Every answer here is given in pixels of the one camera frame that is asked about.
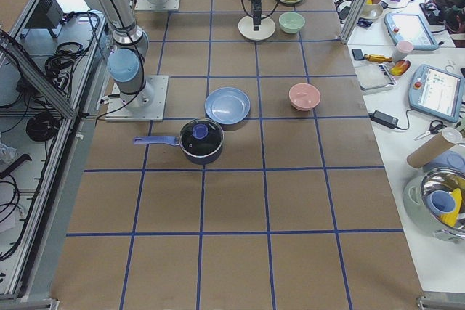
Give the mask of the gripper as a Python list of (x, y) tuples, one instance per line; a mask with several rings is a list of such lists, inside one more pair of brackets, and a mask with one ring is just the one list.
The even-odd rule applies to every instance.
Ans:
[(251, 16), (253, 17), (253, 31), (259, 31), (259, 18), (262, 17), (262, 0), (251, 0)]

